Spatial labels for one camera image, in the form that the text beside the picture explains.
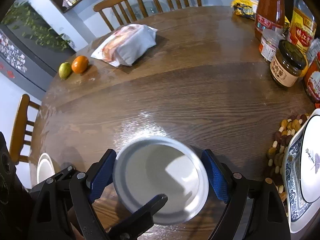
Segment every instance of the green vine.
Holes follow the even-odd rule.
[[[40,46],[50,46],[64,51],[71,40],[62,39],[64,33],[57,36],[57,33],[52,28],[46,28],[39,24],[39,20],[42,20],[42,18],[33,11],[33,8],[27,2],[15,2],[10,7],[2,23],[5,25],[15,24],[12,27],[14,30],[22,25],[28,26],[30,32],[23,32],[22,37],[29,38]]]

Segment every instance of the wooden table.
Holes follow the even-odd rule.
[[[47,152],[62,168],[86,171],[106,149],[162,135],[210,148],[232,171],[261,177],[266,150],[279,122],[311,113],[297,83],[285,90],[259,53],[253,21],[229,7],[191,7],[140,20],[158,29],[157,45],[132,67],[114,68],[90,58],[83,75],[56,76],[43,98],[31,143],[31,179]],[[105,38],[79,51],[90,56]],[[94,203],[105,228],[129,215],[113,184]],[[187,223],[155,225],[140,239],[207,239],[225,205],[212,190],[202,211]]]

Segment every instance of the blue gripper pad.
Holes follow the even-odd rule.
[[[96,199],[99,199],[104,188],[113,182],[112,173],[116,157],[116,152],[112,150],[109,156],[103,160],[102,166],[98,170],[90,185],[91,192],[88,196],[90,203],[93,203]]]
[[[213,190],[216,193],[218,199],[223,200],[224,203],[229,203],[230,196],[228,194],[227,181],[225,180],[223,174],[221,173],[217,164],[207,152],[207,150],[204,150],[202,152],[200,160],[202,161],[204,168],[207,171],[209,182],[213,187]]]

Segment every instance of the black jar lid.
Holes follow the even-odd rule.
[[[306,59],[296,45],[289,41],[283,40],[279,42],[279,51],[284,59],[297,69],[303,70],[307,65]]]

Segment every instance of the orange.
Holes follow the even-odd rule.
[[[71,68],[74,73],[81,74],[83,73],[89,64],[89,60],[86,56],[79,56],[73,61]]]

